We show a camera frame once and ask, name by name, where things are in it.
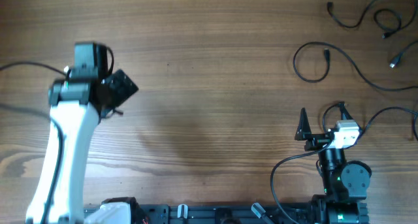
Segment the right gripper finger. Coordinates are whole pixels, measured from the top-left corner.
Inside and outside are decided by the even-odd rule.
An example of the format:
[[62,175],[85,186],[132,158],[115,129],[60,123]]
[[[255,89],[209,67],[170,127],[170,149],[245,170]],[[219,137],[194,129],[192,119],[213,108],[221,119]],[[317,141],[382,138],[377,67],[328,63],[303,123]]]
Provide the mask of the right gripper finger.
[[295,140],[302,141],[302,140],[311,140],[311,139],[312,139],[312,131],[311,131],[310,124],[308,121],[306,109],[302,108],[300,111],[300,119],[299,119],[297,131],[295,133]]
[[345,102],[339,102],[338,108],[340,110],[341,120],[355,123],[355,125],[359,128],[359,131],[361,131],[360,125],[351,117],[350,113],[347,111]]

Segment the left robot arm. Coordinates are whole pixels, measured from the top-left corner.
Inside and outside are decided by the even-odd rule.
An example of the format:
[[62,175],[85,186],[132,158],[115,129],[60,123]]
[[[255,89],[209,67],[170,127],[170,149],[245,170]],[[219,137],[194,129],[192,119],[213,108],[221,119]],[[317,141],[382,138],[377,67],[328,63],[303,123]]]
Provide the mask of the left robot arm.
[[26,223],[83,223],[83,187],[95,128],[138,91],[114,70],[110,47],[97,42],[74,45],[74,64],[48,90],[50,135],[42,172],[27,208]]

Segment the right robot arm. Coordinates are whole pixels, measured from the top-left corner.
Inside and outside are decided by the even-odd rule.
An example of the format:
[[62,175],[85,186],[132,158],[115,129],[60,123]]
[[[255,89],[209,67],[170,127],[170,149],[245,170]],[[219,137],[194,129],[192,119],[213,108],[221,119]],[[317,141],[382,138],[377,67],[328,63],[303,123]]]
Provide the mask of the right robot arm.
[[344,150],[357,143],[362,130],[344,103],[336,105],[341,120],[321,134],[313,134],[306,109],[300,111],[295,140],[305,141],[304,150],[317,152],[324,193],[314,195],[308,206],[308,223],[365,224],[370,222],[366,203],[371,168],[361,161],[347,161]]

